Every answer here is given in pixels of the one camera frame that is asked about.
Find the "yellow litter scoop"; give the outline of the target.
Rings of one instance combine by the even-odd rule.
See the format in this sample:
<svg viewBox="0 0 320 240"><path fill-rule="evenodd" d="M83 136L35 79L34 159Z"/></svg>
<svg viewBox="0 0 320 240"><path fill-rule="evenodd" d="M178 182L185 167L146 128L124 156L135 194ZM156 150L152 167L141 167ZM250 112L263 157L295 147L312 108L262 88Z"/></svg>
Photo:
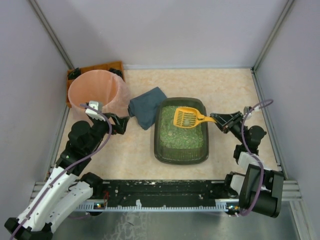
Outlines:
<svg viewBox="0 0 320 240"><path fill-rule="evenodd" d="M183 127L182 124L184 119L189 119L192 123L192 126ZM212 117L201 114L199 110L193 107L178 107L175 110L173 117L173 125L182 129L195 128L198 125L206 122L216 123L216 121Z"/></svg>

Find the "green litter clump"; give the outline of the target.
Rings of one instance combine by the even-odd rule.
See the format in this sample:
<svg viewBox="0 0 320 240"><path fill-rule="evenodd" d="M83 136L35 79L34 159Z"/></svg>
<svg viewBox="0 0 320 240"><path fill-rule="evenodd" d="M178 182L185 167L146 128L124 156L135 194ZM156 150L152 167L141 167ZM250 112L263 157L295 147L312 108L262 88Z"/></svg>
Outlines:
<svg viewBox="0 0 320 240"><path fill-rule="evenodd" d="M183 123L182 123L182 126L185 127L185 128L191 128L192 127L192 123L189 119L184 119L183 120Z"/></svg>

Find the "bin with pink bag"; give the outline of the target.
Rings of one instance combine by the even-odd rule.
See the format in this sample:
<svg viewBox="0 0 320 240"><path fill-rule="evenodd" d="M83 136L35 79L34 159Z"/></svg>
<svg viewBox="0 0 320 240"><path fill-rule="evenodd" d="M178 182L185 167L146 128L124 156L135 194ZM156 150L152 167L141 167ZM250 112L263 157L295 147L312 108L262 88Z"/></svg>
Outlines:
<svg viewBox="0 0 320 240"><path fill-rule="evenodd" d="M90 101L102 103L102 113L129 115L129 87L120 76L107 70L90 70L78 76L69 87L68 99L75 120L89 119L80 104Z"/></svg>

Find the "dark green litter box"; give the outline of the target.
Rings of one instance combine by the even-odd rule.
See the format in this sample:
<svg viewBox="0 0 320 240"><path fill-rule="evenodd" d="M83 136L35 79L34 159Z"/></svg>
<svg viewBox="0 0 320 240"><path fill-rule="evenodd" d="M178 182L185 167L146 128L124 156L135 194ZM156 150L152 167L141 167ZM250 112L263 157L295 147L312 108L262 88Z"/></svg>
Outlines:
<svg viewBox="0 0 320 240"><path fill-rule="evenodd" d="M194 128L174 126L174 114L178 107L192 107L206 115L203 103L197 98L170 97L158 107L154 124L154 156L165 164L195 165L209 157L208 124Z"/></svg>

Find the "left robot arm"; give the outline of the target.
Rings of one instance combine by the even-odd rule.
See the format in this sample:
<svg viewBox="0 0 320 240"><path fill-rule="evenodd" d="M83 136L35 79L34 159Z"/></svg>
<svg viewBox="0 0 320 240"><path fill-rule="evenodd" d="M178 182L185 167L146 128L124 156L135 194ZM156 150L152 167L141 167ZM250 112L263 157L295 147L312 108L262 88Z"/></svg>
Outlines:
<svg viewBox="0 0 320 240"><path fill-rule="evenodd" d="M80 120L72 125L64 151L33 201L18 217L5 222L12 240L52 239L80 204L102 193L103 180L96 174L76 179L112 135L125 133L130 118L113 113L94 113L88 118L92 123Z"/></svg>

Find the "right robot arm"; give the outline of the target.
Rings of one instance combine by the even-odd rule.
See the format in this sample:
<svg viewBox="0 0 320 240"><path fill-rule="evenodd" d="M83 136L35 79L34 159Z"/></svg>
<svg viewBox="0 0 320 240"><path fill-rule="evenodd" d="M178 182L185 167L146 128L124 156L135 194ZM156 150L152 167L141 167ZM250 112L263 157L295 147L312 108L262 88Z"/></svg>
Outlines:
<svg viewBox="0 0 320 240"><path fill-rule="evenodd" d="M284 174L265 166L259 159L258 147L267 132L258 125L247 127L241 112L230 114L211 113L218 129L231 132L241 144L236 145L233 158L245 174L231 172L225 178L228 189L238 194L239 213L251 212L271 218L278 217L284 185Z"/></svg>

